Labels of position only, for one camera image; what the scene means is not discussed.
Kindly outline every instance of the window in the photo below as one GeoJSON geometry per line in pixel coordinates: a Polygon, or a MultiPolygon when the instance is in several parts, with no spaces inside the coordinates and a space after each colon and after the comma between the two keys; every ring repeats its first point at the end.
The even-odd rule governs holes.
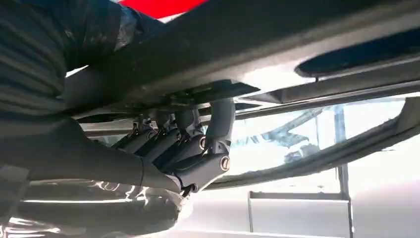
{"type": "MultiPolygon", "coordinates": [[[[236,121],[231,170],[238,175],[292,163],[399,115],[405,99],[382,98],[236,121]]],[[[336,169],[248,187],[265,192],[340,192],[336,169]]]]}

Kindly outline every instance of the metal frame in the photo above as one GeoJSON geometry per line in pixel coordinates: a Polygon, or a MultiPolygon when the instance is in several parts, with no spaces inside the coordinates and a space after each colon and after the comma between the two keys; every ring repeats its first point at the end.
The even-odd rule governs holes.
{"type": "MultiPolygon", "coordinates": [[[[308,97],[311,101],[326,103],[319,97],[343,98],[343,94],[350,93],[347,100],[357,100],[367,93],[377,94],[378,88],[396,91],[405,87],[407,91],[413,85],[392,87],[396,83],[417,80],[418,75],[406,69],[411,64],[406,59],[394,65],[384,62],[384,67],[367,65],[357,72],[329,75],[328,80],[320,78],[309,84],[307,90],[303,90],[305,87],[283,90],[283,86],[273,83],[274,79],[249,81],[244,74],[273,65],[294,73],[296,66],[311,56],[418,28],[419,12],[420,3],[416,0],[316,3],[298,0],[287,4],[276,0],[269,4],[259,0],[208,1],[168,23],[141,44],[128,46],[67,78],[66,112],[78,117],[81,113],[84,116],[98,112],[141,113],[161,107],[194,106],[203,103],[202,97],[185,95],[193,95],[191,92],[197,87],[226,80],[233,82],[232,91],[225,94],[215,90],[214,98],[206,95],[206,101],[232,96],[252,98],[258,94],[261,95],[259,100],[264,101],[262,94],[271,91],[268,94],[275,103],[297,110],[305,105],[308,97]],[[279,14],[279,9],[289,10],[279,14]],[[299,21],[294,21],[294,10],[299,12],[299,21]],[[351,78],[364,80],[357,83],[351,78]],[[347,82],[349,88],[337,91],[343,88],[343,82],[347,82]],[[314,94],[322,89],[331,91],[329,85],[333,85],[332,95],[314,94]]],[[[263,109],[271,106],[263,105],[251,111],[266,113],[263,109]]]]}

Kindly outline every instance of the red bodywork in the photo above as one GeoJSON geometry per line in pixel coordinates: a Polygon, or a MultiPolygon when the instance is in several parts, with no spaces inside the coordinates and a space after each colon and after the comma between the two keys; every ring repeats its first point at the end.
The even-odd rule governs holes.
{"type": "Polygon", "coordinates": [[[125,6],[154,18],[164,18],[189,11],[207,0],[123,0],[125,6]]]}

